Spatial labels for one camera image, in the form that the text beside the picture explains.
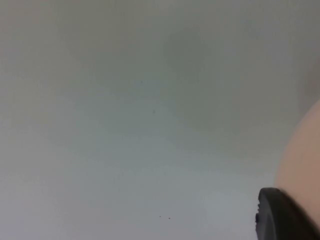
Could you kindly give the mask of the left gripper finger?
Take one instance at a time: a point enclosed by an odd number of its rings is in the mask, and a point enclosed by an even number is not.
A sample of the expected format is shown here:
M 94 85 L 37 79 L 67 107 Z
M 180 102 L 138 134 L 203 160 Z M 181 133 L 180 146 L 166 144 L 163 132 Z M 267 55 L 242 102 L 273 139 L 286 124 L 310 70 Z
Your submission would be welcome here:
M 306 213 L 284 192 L 261 188 L 255 232 L 258 240 L 318 240 L 320 231 Z

